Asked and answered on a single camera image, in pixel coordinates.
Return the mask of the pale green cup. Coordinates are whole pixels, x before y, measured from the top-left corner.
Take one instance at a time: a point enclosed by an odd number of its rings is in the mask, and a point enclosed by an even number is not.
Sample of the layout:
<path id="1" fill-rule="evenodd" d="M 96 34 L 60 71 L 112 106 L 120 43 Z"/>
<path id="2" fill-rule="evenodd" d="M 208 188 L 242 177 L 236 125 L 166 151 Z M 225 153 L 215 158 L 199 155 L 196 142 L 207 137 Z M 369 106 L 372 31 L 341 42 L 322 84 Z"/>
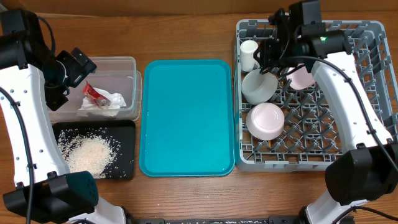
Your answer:
<path id="1" fill-rule="evenodd" d="M 258 44 L 253 40 L 245 40 L 240 45 L 240 62 L 242 71 L 251 72 L 252 70 L 259 68 L 258 62 L 254 59 L 254 53 L 257 48 Z"/>

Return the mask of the red foil snack wrapper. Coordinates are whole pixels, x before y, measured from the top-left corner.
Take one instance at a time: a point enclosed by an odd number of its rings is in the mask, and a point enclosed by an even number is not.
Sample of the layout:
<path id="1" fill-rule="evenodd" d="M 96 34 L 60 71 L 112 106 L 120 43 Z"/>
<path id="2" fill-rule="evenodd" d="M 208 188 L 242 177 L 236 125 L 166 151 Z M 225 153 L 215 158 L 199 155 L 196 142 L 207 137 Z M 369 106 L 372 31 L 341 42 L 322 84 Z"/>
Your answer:
<path id="1" fill-rule="evenodd" d="M 98 107 L 109 106 L 111 104 L 111 101 L 107 97 L 98 93 L 88 82 L 86 82 L 83 89 L 83 94 Z"/>

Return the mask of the grey bowl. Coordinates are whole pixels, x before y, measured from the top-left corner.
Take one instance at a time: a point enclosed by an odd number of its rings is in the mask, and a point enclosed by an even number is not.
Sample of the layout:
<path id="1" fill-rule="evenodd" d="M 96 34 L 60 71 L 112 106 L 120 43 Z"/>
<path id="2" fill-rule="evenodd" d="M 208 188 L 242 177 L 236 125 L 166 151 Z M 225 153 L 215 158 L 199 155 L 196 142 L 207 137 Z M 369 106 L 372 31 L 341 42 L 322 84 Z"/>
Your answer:
<path id="1" fill-rule="evenodd" d="M 252 105 L 271 99 L 278 87 L 278 80 L 272 73 L 260 74 L 260 69 L 246 74 L 242 81 L 242 94 Z"/>

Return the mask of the pink plate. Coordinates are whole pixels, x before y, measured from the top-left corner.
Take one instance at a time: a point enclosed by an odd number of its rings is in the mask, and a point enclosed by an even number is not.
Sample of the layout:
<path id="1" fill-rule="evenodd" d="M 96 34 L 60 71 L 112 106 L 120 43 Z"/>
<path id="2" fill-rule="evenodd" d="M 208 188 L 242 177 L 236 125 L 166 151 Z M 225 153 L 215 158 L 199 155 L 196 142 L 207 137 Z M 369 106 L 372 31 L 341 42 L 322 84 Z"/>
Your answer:
<path id="1" fill-rule="evenodd" d="M 293 73 L 291 73 L 294 69 L 293 67 L 287 70 L 286 79 L 291 80 L 289 87 L 294 90 L 303 90 L 316 83 L 312 74 L 307 72 L 305 65 L 301 64 L 301 66 Z"/>

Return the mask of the white napkin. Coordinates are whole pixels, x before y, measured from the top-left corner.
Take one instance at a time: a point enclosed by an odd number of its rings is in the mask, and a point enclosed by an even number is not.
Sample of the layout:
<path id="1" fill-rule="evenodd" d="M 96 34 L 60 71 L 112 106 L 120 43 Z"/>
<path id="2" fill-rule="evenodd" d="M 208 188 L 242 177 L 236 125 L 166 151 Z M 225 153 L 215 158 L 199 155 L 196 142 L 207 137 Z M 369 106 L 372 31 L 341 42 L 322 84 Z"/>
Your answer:
<path id="1" fill-rule="evenodd" d="M 126 107 L 126 102 L 120 93 L 109 93 L 106 90 L 95 88 L 95 90 L 111 101 L 110 105 L 96 106 L 88 97 L 84 97 L 81 108 L 78 110 L 79 116 L 88 114 L 101 115 L 105 117 L 115 117 L 119 110 Z"/>

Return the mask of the pink bowl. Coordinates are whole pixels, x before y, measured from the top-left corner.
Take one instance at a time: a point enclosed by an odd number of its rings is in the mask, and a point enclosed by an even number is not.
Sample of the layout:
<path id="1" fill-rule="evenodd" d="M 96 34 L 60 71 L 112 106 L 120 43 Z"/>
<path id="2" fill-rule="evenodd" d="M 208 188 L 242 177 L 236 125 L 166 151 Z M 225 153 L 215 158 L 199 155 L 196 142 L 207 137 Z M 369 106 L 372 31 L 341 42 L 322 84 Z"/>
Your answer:
<path id="1" fill-rule="evenodd" d="M 260 140 L 273 140 L 284 129 L 284 114 L 272 103 L 261 103 L 252 108 L 246 116 L 248 131 Z"/>

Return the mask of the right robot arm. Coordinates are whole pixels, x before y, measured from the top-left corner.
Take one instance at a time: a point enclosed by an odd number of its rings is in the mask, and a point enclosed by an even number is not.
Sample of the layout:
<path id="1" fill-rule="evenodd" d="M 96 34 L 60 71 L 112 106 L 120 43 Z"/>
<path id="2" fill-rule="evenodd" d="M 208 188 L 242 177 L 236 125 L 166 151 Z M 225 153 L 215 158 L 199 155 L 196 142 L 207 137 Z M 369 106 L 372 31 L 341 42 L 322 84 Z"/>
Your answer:
<path id="1" fill-rule="evenodd" d="M 299 223 L 338 223 L 397 186 L 397 143 L 380 122 L 359 80 L 348 36 L 329 30 L 318 1 L 278 9 L 276 29 L 255 51 L 261 72 L 304 65 L 318 83 L 338 127 L 343 155 L 325 170 L 326 190 L 303 207 Z"/>

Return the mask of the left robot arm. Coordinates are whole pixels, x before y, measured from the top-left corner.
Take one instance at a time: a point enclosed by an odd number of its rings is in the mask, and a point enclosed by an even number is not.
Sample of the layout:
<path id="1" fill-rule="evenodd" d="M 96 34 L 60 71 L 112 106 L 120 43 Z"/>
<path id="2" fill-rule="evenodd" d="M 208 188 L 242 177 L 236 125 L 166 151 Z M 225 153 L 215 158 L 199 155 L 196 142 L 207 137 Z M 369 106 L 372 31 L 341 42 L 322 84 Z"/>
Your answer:
<path id="1" fill-rule="evenodd" d="M 133 223 L 132 215 L 98 194 L 87 171 L 70 172 L 49 111 L 96 70 L 80 50 L 56 53 L 44 41 L 45 19 L 24 9 L 1 13 L 1 110 L 14 156 L 15 189 L 6 208 L 38 223 Z"/>

